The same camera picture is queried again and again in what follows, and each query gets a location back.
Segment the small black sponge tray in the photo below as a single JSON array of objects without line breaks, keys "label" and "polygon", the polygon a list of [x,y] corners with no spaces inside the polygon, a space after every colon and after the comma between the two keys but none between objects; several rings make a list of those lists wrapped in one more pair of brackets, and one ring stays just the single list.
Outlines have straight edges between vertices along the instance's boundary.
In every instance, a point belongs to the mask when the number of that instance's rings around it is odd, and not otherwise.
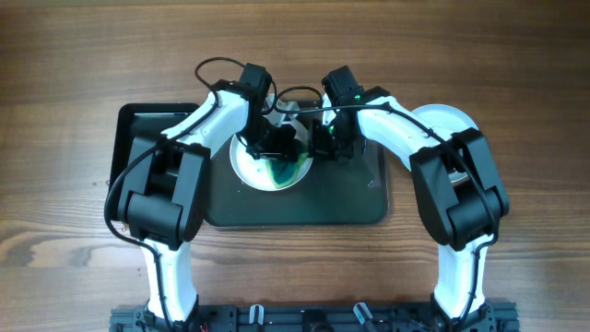
[{"label": "small black sponge tray", "polygon": [[118,113],[112,153],[110,181],[127,166],[135,136],[154,136],[173,127],[193,113],[197,103],[128,103]]}]

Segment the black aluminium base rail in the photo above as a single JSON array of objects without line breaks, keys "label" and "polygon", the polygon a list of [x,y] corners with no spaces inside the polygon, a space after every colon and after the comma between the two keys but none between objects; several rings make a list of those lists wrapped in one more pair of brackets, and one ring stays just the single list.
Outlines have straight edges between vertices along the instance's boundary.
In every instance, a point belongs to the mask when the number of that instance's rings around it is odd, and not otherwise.
[{"label": "black aluminium base rail", "polygon": [[[487,301],[460,331],[521,331],[513,302]],[[249,308],[235,305],[200,305],[188,325],[173,323],[173,331],[452,331],[442,314],[429,302],[404,302],[391,306],[367,305]],[[169,331],[166,323],[147,306],[114,309],[109,331]]]}]

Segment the white plate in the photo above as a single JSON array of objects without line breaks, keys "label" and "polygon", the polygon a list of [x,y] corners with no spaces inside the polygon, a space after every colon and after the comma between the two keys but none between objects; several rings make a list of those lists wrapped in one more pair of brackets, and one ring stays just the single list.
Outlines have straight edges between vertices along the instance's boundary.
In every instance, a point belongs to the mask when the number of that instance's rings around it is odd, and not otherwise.
[{"label": "white plate", "polygon": [[[435,134],[445,140],[450,139],[453,133],[460,133],[468,128],[478,129],[478,125],[466,113],[446,104],[423,105],[411,113],[422,125],[432,129]],[[440,144],[437,139],[428,136],[414,124],[408,123],[407,129],[409,130],[407,139],[411,146],[408,155],[417,152],[420,148],[431,148]]]},{"label": "white plate", "polygon": [[355,129],[355,133],[356,133],[356,139],[353,142],[353,146],[355,141],[359,138],[360,136],[360,125],[358,123],[358,112],[366,109],[367,106],[366,105],[361,105],[358,103],[353,103],[351,105],[337,105],[337,106],[328,106],[328,107],[324,107],[322,106],[321,108],[311,108],[311,109],[299,109],[299,110],[288,110],[285,108],[280,108],[279,107],[279,98],[285,94],[289,92],[288,90],[284,90],[282,92],[280,92],[278,95],[271,95],[270,96],[270,101],[268,102],[268,105],[265,107],[265,111],[275,111],[277,113],[283,113],[286,115],[309,115],[309,114],[317,114],[320,113],[321,115],[331,115],[331,118],[325,123],[323,119],[319,119],[323,122],[324,125],[327,125],[329,122],[331,122],[338,114],[345,114],[351,117],[352,120],[352,124],[354,125],[354,129]]}]

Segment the large dark serving tray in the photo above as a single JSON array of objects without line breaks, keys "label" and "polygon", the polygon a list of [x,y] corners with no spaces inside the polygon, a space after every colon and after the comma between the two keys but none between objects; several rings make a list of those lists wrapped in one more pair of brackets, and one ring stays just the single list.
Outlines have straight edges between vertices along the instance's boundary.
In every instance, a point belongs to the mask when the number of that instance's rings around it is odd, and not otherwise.
[{"label": "large dark serving tray", "polygon": [[245,184],[234,172],[231,140],[211,161],[205,221],[215,228],[372,225],[388,214],[384,148],[373,141],[355,141],[348,164],[313,160],[298,183],[267,192]]}]

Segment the green yellow sponge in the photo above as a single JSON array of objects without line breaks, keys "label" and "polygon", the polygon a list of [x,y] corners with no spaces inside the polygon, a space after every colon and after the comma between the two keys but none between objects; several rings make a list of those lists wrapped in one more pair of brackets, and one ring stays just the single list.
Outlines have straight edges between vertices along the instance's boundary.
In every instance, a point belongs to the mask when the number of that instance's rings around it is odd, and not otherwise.
[{"label": "green yellow sponge", "polygon": [[297,141],[295,144],[297,159],[295,161],[267,160],[266,170],[276,189],[282,189],[296,181],[302,164],[308,159],[309,151],[305,143]]}]

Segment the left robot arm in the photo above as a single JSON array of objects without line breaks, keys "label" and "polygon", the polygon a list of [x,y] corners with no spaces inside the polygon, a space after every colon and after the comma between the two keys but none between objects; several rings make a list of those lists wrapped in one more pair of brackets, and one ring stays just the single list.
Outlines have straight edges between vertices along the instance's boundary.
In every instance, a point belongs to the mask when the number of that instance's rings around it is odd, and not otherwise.
[{"label": "left robot arm", "polygon": [[147,260],[150,297],[139,326],[183,331],[198,326],[190,243],[207,212],[210,163],[237,136],[256,160],[298,163],[302,143],[290,125],[266,118],[266,94],[276,84],[260,65],[244,64],[238,80],[209,85],[206,101],[180,123],[138,135],[124,168],[111,179],[103,217],[119,240]]}]

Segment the light blue plate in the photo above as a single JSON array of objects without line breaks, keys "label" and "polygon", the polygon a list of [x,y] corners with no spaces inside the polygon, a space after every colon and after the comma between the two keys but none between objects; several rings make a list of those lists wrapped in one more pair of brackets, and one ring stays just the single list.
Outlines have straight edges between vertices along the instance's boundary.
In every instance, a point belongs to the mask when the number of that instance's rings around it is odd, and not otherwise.
[{"label": "light blue plate", "polygon": [[[284,122],[284,125],[286,124],[292,125],[297,131],[295,138],[307,145],[308,134],[304,125],[298,120],[288,120]],[[260,191],[273,192],[293,186],[307,174],[313,164],[313,159],[308,156],[308,159],[302,164],[298,172],[296,181],[287,187],[276,189],[266,170],[266,161],[266,159],[255,160],[246,152],[245,145],[237,136],[232,138],[230,142],[231,167],[245,184]]]}]

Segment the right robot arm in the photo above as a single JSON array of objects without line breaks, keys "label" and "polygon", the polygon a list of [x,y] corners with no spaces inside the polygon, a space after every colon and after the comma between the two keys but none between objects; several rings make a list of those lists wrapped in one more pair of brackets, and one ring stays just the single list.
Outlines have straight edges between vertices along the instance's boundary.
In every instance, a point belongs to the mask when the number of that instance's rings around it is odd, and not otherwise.
[{"label": "right robot arm", "polygon": [[363,137],[402,161],[422,224],[439,245],[435,313],[454,330],[473,324],[485,306],[485,255],[510,208],[487,139],[455,107],[410,111],[385,89],[364,89],[348,66],[329,72],[322,86],[322,108],[331,114],[313,124],[313,155],[348,158],[352,142]]}]

